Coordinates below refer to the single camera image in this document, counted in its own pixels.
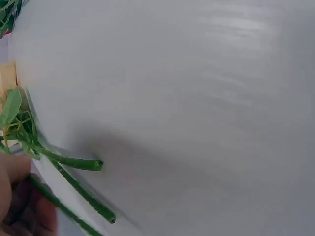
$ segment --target vegetable greens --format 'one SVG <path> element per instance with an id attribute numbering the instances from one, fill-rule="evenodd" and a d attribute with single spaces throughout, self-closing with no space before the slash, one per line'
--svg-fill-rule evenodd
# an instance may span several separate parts
<path id="1" fill-rule="evenodd" d="M 76 181 L 63 167 L 66 165 L 72 168 L 100 171 L 103 162 L 101 160 L 84 160 L 60 156 L 54 154 L 39 142 L 36 126 L 30 111 L 21 109 L 22 99 L 19 88 L 16 87 L 7 92 L 7 99 L 3 106 L 3 112 L 0 114 L 0 127 L 3 131 L 3 137 L 0 137 L 0 150 L 10 154 L 8 140 L 17 140 L 20 142 L 25 154 L 35 160 L 40 160 L 42 156 L 46 156 L 52 165 L 61 173 L 61 175 L 69 182 L 69 184 L 109 223 L 116 221 L 115 214 L 98 199 L 92 196 L 82 185 Z M 38 180 L 29 176 L 29 180 L 38 187 L 44 196 L 52 203 L 59 207 L 68 217 L 79 224 L 82 229 L 90 235 L 101 236 L 99 232 L 79 219 L 72 211 L 70 211 L 54 194 L 46 191 Z"/>

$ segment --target white surface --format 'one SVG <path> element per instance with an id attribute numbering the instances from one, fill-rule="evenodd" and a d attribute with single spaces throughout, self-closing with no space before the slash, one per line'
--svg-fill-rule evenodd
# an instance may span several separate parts
<path id="1" fill-rule="evenodd" d="M 109 235 L 311 236 L 314 16 L 312 0 L 32 0 L 9 50 L 47 140 L 104 160 L 80 174 L 118 208 Z"/>

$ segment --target finger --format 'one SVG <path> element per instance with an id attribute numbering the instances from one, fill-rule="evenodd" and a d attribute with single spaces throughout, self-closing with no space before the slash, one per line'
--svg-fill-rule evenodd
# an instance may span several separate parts
<path id="1" fill-rule="evenodd" d="M 5 233 L 4 235 L 16 236 L 15 232 L 10 228 L 10 226 L 8 226 L 6 224 L 1 225 L 0 236 L 2 236 L 1 232 Z"/>
<path id="2" fill-rule="evenodd" d="M 37 204 L 36 215 L 38 230 L 46 229 L 52 233 L 50 235 L 57 235 L 57 213 L 54 204 L 42 197 Z"/>
<path id="3" fill-rule="evenodd" d="M 11 229 L 18 236 L 33 236 L 33 233 L 29 231 L 22 222 L 15 222 Z"/>
<path id="4" fill-rule="evenodd" d="M 15 235 L 8 235 L 3 229 L 0 229 L 0 236 L 15 236 Z"/>
<path id="5" fill-rule="evenodd" d="M 27 179 L 18 184 L 12 193 L 10 209 L 4 219 L 4 223 L 11 225 L 21 216 L 30 201 L 33 188 L 32 183 Z"/>
<path id="6" fill-rule="evenodd" d="M 31 170 L 31 159 L 28 156 L 1 155 L 0 162 L 11 183 L 22 181 Z"/>
<path id="7" fill-rule="evenodd" d="M 20 231 L 24 231 L 24 232 L 33 232 L 35 230 L 35 226 L 36 226 L 36 214 L 31 210 L 31 208 L 27 207 L 21 217 L 14 222 L 11 225 L 11 228 L 19 233 L 20 235 L 24 235 L 21 234 Z"/>

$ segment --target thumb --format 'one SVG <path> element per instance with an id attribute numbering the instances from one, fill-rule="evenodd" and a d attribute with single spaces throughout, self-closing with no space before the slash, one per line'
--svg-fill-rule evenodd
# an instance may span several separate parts
<path id="1" fill-rule="evenodd" d="M 11 183 L 22 181 L 31 170 L 28 156 L 0 155 L 0 165 L 6 170 Z"/>
<path id="2" fill-rule="evenodd" d="M 31 161 L 28 157 L 0 154 L 0 223 L 9 211 L 11 184 L 23 180 L 30 169 Z"/>

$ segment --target leafy vegetable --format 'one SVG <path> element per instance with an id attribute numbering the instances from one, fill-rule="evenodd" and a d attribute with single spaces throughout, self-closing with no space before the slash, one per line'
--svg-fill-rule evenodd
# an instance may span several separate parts
<path id="1" fill-rule="evenodd" d="M 12 32 L 15 19 L 19 16 L 23 0 L 0 0 L 0 39 Z"/>
<path id="2" fill-rule="evenodd" d="M 14 120 L 20 111 L 22 98 L 18 87 L 8 91 L 6 102 L 3 106 L 3 112 L 0 115 L 0 126 L 8 126 Z"/>
<path id="3" fill-rule="evenodd" d="M 82 185 L 76 181 L 62 166 L 67 165 L 72 168 L 100 171 L 103 165 L 101 160 L 84 160 L 68 158 L 54 154 L 44 148 L 38 140 L 36 126 L 31 113 L 28 110 L 21 110 L 21 94 L 16 87 L 7 93 L 7 99 L 3 107 L 3 113 L 0 115 L 0 126 L 3 130 L 3 137 L 0 137 L 0 150 L 10 153 L 7 145 L 8 140 L 18 140 L 24 152 L 35 160 L 40 159 L 40 154 L 46 156 L 52 165 L 62 174 L 69 184 L 78 191 L 78 193 L 108 222 L 111 224 L 116 221 L 115 214 L 98 199 L 92 196 Z M 80 220 L 72 211 L 63 205 L 58 198 L 50 192 L 46 192 L 45 188 L 36 182 L 39 190 L 56 206 L 58 206 L 66 215 L 76 221 L 90 235 L 101 236 L 99 232 L 91 226 Z"/>

